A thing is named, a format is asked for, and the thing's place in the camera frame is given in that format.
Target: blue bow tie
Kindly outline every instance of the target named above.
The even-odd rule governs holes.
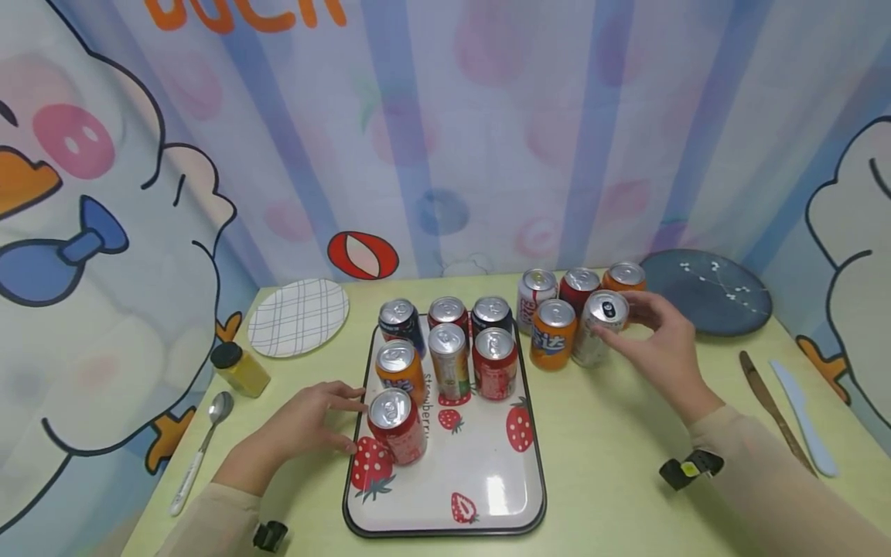
[[[118,220],[97,200],[80,196],[80,232],[70,240],[33,238],[0,248],[0,295],[17,304],[58,304],[77,288],[86,262],[130,245]]]

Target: orange soda can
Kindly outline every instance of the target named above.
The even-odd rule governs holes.
[[[576,337],[576,310],[562,299],[547,299],[538,305],[532,320],[532,351],[535,367],[549,372],[563,369],[572,356]]]
[[[601,290],[621,291],[645,291],[647,290],[647,274],[643,267],[631,261],[616,263],[603,274]],[[629,322],[625,322],[622,330],[628,328]]]
[[[424,404],[427,383],[424,382],[421,358],[411,341],[393,339],[385,342],[374,360],[374,370],[384,389],[402,389],[416,405]]]

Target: orange text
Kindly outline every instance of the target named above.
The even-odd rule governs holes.
[[[189,17],[186,2],[192,5],[195,15],[204,24],[204,27],[225,35],[231,33],[235,29],[235,19],[233,11],[229,7],[229,0],[213,0],[214,11],[216,14],[208,14],[201,6],[199,0],[173,0],[173,5],[165,10],[161,8],[159,0],[144,0],[145,7],[148,8],[151,19],[158,26],[158,29],[165,31],[175,31],[185,25]],[[318,17],[315,14],[314,0],[294,0],[300,11],[300,18],[309,28],[318,25]],[[250,4],[250,0],[232,0],[235,8],[241,17],[248,22],[255,30],[261,33],[281,33],[287,31],[297,25],[297,15],[294,12],[287,11],[276,15],[260,15],[254,11],[254,7]],[[347,25],[347,15],[343,12],[343,6],[340,0],[324,0],[328,14],[334,23],[341,27]]]

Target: hand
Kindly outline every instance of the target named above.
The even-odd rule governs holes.
[[[699,371],[693,324],[658,294],[626,291],[622,295],[628,300],[630,321],[650,328],[653,334],[646,340],[633,340],[594,327],[607,346],[628,358],[688,425],[723,406]]]
[[[289,460],[323,448],[354,454],[356,444],[325,427],[329,410],[365,412],[368,406],[354,400],[365,389],[353,389],[343,381],[319,383],[302,389],[278,409],[254,435],[268,450]]]

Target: soda can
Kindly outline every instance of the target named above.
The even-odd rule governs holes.
[[[439,394],[459,400],[470,392],[467,372],[467,337],[454,323],[441,323],[430,330],[428,341]]]
[[[588,296],[601,285],[601,278],[597,271],[585,267],[569,269],[560,279],[560,299],[569,302],[576,310],[576,315],[581,315],[584,303]]]
[[[427,398],[427,383],[421,358],[411,342],[405,339],[388,340],[378,350],[374,370],[386,389],[402,389],[418,406]]]
[[[563,369],[572,354],[576,335],[576,310],[562,299],[547,299],[538,305],[532,322],[532,351],[529,357],[538,369]]]
[[[602,288],[608,291],[645,291],[647,274],[643,267],[631,261],[622,261],[611,266],[603,275]]]
[[[628,319],[628,302],[618,292],[596,291],[584,304],[579,319],[572,359],[582,367],[594,367],[603,361],[609,347],[594,334],[594,325],[619,332]]]
[[[557,298],[557,277],[544,269],[529,269],[517,284],[517,328],[532,334],[532,320],[538,304]]]
[[[490,400],[510,398],[517,382],[517,344],[513,335],[489,327],[473,342],[473,372],[477,392]]]
[[[427,312],[427,324],[430,330],[442,323],[454,323],[464,331],[464,338],[470,338],[470,318],[467,316],[467,308],[464,302],[454,296],[437,298],[430,304]]]
[[[392,299],[380,307],[378,326],[384,340],[407,339],[421,358],[427,354],[418,308],[405,298]]]
[[[401,466],[418,460],[427,450],[418,405],[401,389],[384,389],[368,405],[368,429]]]
[[[497,327],[507,332],[513,332],[513,315],[511,306],[507,300],[499,296],[485,296],[477,300],[470,314],[470,324],[473,327],[473,339],[489,327]]]

